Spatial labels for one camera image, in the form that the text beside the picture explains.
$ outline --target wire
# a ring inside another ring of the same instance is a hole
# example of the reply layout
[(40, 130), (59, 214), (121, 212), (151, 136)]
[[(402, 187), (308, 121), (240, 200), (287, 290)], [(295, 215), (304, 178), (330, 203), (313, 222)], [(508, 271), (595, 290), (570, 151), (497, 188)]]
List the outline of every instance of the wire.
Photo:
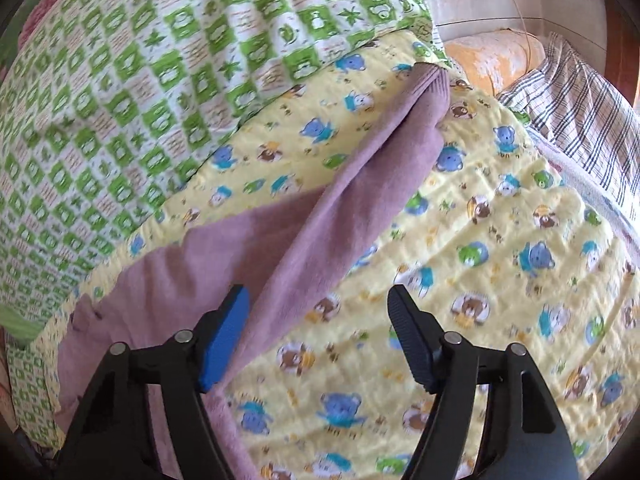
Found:
[(518, 11), (518, 16), (520, 17), (520, 21), (522, 22), (522, 28), (524, 29), (525, 38), (527, 38), (527, 67), (526, 70), (529, 69), (529, 63), (531, 62), (531, 43), (529, 42), (529, 33), (527, 32), (527, 25), (524, 22), (524, 18), (522, 17), (522, 13), (520, 12), (520, 7), (518, 6), (518, 2), (513, 0), (513, 5), (515, 5), (516, 10)]

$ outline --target fabric fold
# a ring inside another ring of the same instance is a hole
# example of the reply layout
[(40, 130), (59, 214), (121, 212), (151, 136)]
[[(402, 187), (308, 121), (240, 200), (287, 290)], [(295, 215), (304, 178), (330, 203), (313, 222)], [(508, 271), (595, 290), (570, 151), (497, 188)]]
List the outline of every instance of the fabric fold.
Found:
[[(59, 346), (58, 424), (66, 431), (111, 343), (161, 344), (193, 327), (233, 283), (242, 283), (254, 298), (250, 317), (223, 381), (204, 405), (236, 478), (257, 478), (224, 387), (299, 323), (391, 224), (442, 150), (436, 124), (448, 105), (446, 72), (416, 64), (394, 106), (329, 186), (194, 228), (181, 245), (155, 250), (126, 269), (99, 302), (83, 296)], [(157, 391), (150, 392), (150, 406), (164, 472), (179, 475)]]

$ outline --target green checkered blanket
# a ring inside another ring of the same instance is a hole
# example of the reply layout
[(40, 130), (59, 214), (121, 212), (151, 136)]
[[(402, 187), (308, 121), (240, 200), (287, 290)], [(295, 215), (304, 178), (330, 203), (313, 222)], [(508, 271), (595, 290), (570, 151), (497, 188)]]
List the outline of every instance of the green checkered blanket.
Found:
[(0, 87), (0, 324), (32, 339), (248, 118), (405, 27), (424, 0), (59, 0)]

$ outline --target plaid fabric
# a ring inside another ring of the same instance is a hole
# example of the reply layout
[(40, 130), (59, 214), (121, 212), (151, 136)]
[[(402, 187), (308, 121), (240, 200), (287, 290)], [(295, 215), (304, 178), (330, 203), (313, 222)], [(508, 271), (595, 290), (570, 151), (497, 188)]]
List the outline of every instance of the plaid fabric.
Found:
[(613, 195), (640, 228), (640, 119), (624, 97), (551, 34), (546, 59), (497, 96)]

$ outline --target yellow blanket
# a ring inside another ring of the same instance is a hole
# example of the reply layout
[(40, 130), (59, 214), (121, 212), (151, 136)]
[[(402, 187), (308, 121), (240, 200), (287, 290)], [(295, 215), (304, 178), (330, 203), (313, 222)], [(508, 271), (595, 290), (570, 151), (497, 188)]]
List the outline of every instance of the yellow blanket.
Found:
[[(438, 62), (407, 31), (352, 56), (360, 59), (322, 70), (245, 124), (228, 156), (204, 165), (78, 294), (107, 294), (134, 259), (181, 240), (193, 225), (327, 184), (393, 104), (410, 66)], [(448, 144), (434, 171), (334, 293), (228, 388), (265, 478), (402, 473), (432, 399), (390, 329), (385, 297), (394, 283), (476, 345), (527, 345), (584, 476), (638, 404), (640, 274), (622, 243), (562, 186), (510, 111), (453, 74), (451, 84), (441, 124)], [(54, 408), (57, 344), (74, 303), (31, 347), (44, 358)], [(460, 474), (473, 464), (485, 399), (479, 390)]]

